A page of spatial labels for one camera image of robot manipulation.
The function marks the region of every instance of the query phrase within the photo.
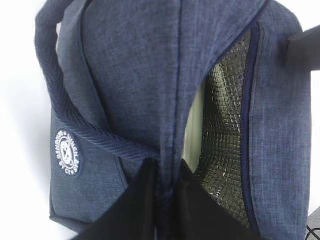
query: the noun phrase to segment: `zipper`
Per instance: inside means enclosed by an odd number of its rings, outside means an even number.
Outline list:
[[[255,73],[256,58],[258,54],[260,40],[260,28],[258,23],[255,23],[251,27],[251,43],[249,52],[247,55],[246,68],[244,74],[244,83],[242,89],[242,103],[241,103],[241,182],[242,182],[242,194],[244,207],[251,226],[251,229],[259,234],[259,227],[255,216],[253,200],[251,195],[251,183],[250,183],[250,164],[249,164],[249,135],[250,135],[250,106],[251,106],[251,94],[252,84]]]

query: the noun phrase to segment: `white wall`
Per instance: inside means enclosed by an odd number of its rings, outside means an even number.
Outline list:
[[[1,1],[0,239],[65,240],[50,221],[51,107],[34,50],[34,18],[44,0]],[[305,30],[320,25],[317,0],[281,0]],[[310,212],[320,206],[320,73],[312,74],[313,149]]]

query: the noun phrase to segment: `insulated lunch bag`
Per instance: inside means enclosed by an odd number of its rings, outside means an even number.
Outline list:
[[[274,0],[48,0],[50,219],[76,240],[302,240],[319,35]]]

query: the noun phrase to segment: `dark object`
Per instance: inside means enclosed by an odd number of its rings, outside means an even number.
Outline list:
[[[320,26],[289,38],[287,62],[305,71],[320,70]]]
[[[130,187],[97,222],[74,240],[154,239],[156,163],[146,160]],[[202,188],[186,162],[180,169],[175,198],[175,237],[178,240],[261,240],[232,218]]]
[[[183,161],[177,201],[182,240],[261,240],[231,217],[202,188]]]
[[[156,163],[144,161],[118,201],[74,240],[151,240],[154,237]]]

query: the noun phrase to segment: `seam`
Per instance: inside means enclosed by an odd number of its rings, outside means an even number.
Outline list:
[[[117,168],[117,170],[119,172],[123,188],[124,188],[124,190],[126,190],[129,185],[128,185],[128,181],[126,179],[126,176],[124,174],[124,169],[121,166],[121,158],[120,157],[116,157],[115,155],[113,155],[113,160],[114,160],[116,168]]]
[[[259,28],[260,28],[260,39],[259,39],[259,48],[258,48],[258,52],[257,52],[257,56],[256,56],[256,65],[255,65],[255,69],[254,69],[254,75],[253,75],[253,84],[254,84],[254,87],[252,87],[252,96],[251,96],[251,124],[249,126],[249,130],[250,130],[250,142],[249,142],[249,148],[252,148],[252,153],[250,154],[250,158],[252,161],[250,161],[252,167],[249,166],[249,169],[250,169],[250,183],[251,183],[251,198],[252,198],[252,205],[253,205],[253,211],[254,211],[254,215],[255,215],[255,219],[256,219],[256,222],[257,222],[257,226],[260,230],[260,233],[262,232],[261,231],[261,219],[260,219],[260,216],[258,214],[259,212],[259,207],[257,206],[257,192],[256,192],[256,183],[255,183],[255,177],[253,176],[253,169],[255,169],[255,146],[254,146],[254,143],[253,143],[253,139],[254,139],[254,136],[255,136],[255,133],[254,133],[254,130],[253,130],[253,126],[255,125],[255,118],[254,118],[254,112],[255,112],[255,106],[256,106],[256,98],[255,98],[255,95],[256,95],[256,90],[257,90],[257,80],[260,79],[260,73],[258,71],[259,69],[259,65],[260,64],[260,59],[261,59],[261,51],[262,49],[264,48],[264,39],[265,39],[265,32],[264,32],[264,29],[263,27],[259,24],[259,22],[257,22]]]
[[[181,75],[181,22],[182,22],[182,4],[183,1],[180,0],[180,8],[179,8],[179,20],[178,20],[178,38],[177,38],[177,73],[176,73],[176,90],[175,90],[175,111],[174,111],[174,134],[173,134],[173,148],[172,148],[172,157],[173,161],[171,162],[171,181],[176,183],[176,179],[178,178],[178,174],[175,173],[175,170],[178,171],[180,168],[177,166],[177,162],[181,161],[181,159],[176,158],[176,144],[177,144],[177,127],[178,127],[178,106],[179,106],[179,82],[180,82],[180,75]]]

